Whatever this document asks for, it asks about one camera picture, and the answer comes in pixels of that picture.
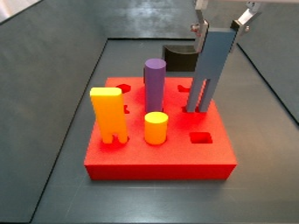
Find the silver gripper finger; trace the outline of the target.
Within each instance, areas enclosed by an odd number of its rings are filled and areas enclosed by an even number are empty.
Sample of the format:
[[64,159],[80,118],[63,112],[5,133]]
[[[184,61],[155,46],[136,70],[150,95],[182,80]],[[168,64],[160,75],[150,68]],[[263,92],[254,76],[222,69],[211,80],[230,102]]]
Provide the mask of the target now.
[[246,6],[247,6],[247,10],[243,12],[240,17],[231,22],[231,26],[230,26],[230,28],[236,33],[234,38],[234,43],[230,48],[231,51],[234,51],[236,44],[240,40],[240,37],[248,32],[251,22],[262,13],[262,3],[247,2]]
[[195,33],[196,36],[194,49],[198,53],[202,51],[206,34],[210,27],[210,24],[204,19],[202,13],[202,11],[207,9],[207,6],[208,6],[208,0],[195,0],[195,12],[198,22],[191,25],[191,31]]

